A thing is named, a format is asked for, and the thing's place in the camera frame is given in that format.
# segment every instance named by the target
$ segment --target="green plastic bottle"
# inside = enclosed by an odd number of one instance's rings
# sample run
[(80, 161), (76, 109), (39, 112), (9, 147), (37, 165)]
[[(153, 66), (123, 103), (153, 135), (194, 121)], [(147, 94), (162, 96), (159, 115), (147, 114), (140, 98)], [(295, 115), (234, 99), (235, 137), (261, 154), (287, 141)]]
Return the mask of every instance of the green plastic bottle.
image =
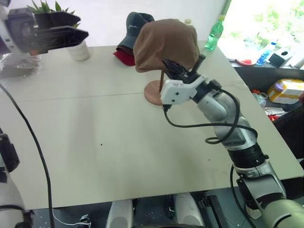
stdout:
[(224, 19), (225, 19), (225, 15), (220, 15), (218, 21), (212, 26), (211, 32), (208, 37), (208, 41), (205, 45), (205, 48), (207, 50), (213, 51), (217, 46), (218, 40), (224, 30), (224, 26), (223, 26)]

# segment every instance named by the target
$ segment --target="hat stand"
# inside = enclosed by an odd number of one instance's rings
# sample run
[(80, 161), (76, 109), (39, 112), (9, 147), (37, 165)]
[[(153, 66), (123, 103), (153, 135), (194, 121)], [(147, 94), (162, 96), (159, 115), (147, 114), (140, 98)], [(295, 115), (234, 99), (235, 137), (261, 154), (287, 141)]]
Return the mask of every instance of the hat stand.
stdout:
[(144, 88), (144, 97), (154, 105), (162, 105), (161, 91), (164, 71), (161, 71), (161, 79), (149, 82)]

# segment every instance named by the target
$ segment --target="potted plant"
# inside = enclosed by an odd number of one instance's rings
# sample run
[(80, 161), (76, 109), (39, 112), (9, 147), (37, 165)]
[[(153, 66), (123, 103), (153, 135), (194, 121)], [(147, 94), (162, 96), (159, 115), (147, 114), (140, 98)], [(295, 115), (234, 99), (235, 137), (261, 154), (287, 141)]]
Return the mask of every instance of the potted plant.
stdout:
[[(50, 13), (50, 12), (67, 12), (70, 14), (74, 14), (75, 11), (68, 12), (69, 7), (66, 9), (63, 9), (58, 2), (55, 2), (55, 9), (51, 9), (50, 6), (48, 5), (47, 1), (43, 2), (40, 0), (41, 6), (38, 6), (33, 0), (32, 0), (33, 6), (27, 6), (33, 14), (35, 14), (35, 17), (39, 17), (39, 14), (41, 13)], [(73, 25), (74, 28), (77, 28), (80, 23), (76, 23)], [(40, 28), (43, 28), (44, 26), (47, 26), (45, 24), (38, 24)], [(86, 42), (83, 41), (81, 44), (74, 46), (74, 47), (68, 47), (67, 48), (71, 58), (75, 61), (84, 61), (90, 57), (90, 53), (88, 50), (88, 47), (86, 45)]]

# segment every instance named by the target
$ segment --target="blue bottle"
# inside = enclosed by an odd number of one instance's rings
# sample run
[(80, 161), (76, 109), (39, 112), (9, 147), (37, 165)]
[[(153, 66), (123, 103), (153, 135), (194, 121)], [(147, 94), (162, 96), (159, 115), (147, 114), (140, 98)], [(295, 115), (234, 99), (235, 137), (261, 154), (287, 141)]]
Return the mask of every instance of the blue bottle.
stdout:
[(271, 42), (270, 44), (267, 44), (267, 46), (263, 49), (260, 58), (258, 58), (256, 64), (259, 66), (264, 65), (270, 54), (275, 50), (275, 47), (276, 47), (275, 42)]

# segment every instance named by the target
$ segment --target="wooden base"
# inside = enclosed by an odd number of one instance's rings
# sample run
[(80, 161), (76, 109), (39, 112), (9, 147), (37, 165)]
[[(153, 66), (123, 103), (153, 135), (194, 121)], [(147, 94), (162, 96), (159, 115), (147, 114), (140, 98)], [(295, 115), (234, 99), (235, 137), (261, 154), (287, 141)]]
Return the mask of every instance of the wooden base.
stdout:
[(144, 88), (144, 97), (154, 105), (162, 105), (160, 90), (160, 80), (149, 82)]

